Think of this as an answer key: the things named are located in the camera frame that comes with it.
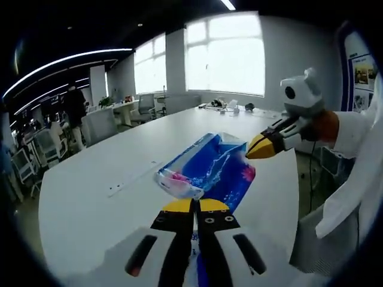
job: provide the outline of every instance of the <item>window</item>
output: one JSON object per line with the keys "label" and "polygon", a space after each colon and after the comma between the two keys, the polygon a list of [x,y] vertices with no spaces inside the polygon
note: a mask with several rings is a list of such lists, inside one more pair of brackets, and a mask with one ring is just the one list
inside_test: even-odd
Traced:
{"label": "window", "polygon": [[137,94],[166,90],[165,35],[137,48],[134,79]]}
{"label": "window", "polygon": [[265,93],[265,51],[259,18],[235,13],[187,25],[188,90]]}

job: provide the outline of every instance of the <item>ceiling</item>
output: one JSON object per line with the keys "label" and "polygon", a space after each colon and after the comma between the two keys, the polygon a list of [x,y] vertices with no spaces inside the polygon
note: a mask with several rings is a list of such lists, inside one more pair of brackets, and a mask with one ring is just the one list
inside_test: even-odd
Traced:
{"label": "ceiling", "polygon": [[[198,17],[225,13],[227,8],[219,0],[140,0],[134,3],[112,1],[79,3],[65,1],[62,4],[11,4],[11,14],[16,17],[9,22],[2,19],[0,26],[7,41],[3,41],[4,52],[0,68],[2,81],[0,94],[3,95],[15,82],[33,70],[57,59],[88,51],[137,48],[154,36],[183,27]],[[231,0],[237,10],[258,10],[260,14],[290,17],[335,29],[343,22],[342,15],[333,11],[324,12],[322,6],[310,5],[300,13],[302,6],[289,4],[276,7],[252,0]],[[32,99],[66,84],[89,76],[90,64],[102,60],[121,60],[131,52],[103,53],[81,59],[72,59],[45,69],[27,81],[22,82],[4,98],[10,114]],[[64,71],[48,77],[50,74]]]}

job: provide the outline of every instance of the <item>pink flower print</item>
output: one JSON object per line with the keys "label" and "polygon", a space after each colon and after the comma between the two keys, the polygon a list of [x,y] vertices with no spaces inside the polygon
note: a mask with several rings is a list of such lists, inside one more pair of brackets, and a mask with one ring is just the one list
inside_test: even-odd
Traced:
{"label": "pink flower print", "polygon": [[253,166],[247,166],[242,171],[242,175],[244,179],[246,179],[248,182],[252,182],[253,179],[256,177],[256,168]]}
{"label": "pink flower print", "polygon": [[175,172],[172,174],[172,179],[176,179],[178,181],[184,181],[184,182],[189,182],[186,176],[180,174],[179,172]]}

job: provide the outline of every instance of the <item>blue plastic bag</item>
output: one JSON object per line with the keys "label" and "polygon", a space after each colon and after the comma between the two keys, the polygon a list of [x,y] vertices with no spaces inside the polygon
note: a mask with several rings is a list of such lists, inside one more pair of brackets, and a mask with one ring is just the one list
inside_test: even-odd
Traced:
{"label": "blue plastic bag", "polygon": [[176,198],[219,200],[234,212],[256,175],[245,159],[246,142],[227,133],[208,133],[156,173]]}

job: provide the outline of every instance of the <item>floor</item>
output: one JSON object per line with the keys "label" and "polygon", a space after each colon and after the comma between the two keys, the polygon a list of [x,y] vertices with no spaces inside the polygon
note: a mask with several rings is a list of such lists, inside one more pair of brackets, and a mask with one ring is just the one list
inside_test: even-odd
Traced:
{"label": "floor", "polygon": [[[297,168],[299,172],[299,218],[305,216],[310,210],[310,179],[309,179],[309,156],[297,153]],[[335,190],[332,178],[321,174],[319,164],[312,161],[312,181],[315,192],[312,198],[312,210],[315,210]],[[38,226],[38,202],[39,195],[35,199],[28,198],[17,207],[15,217],[19,223],[21,234],[24,236],[36,257],[45,264],[42,251],[39,226]]]}

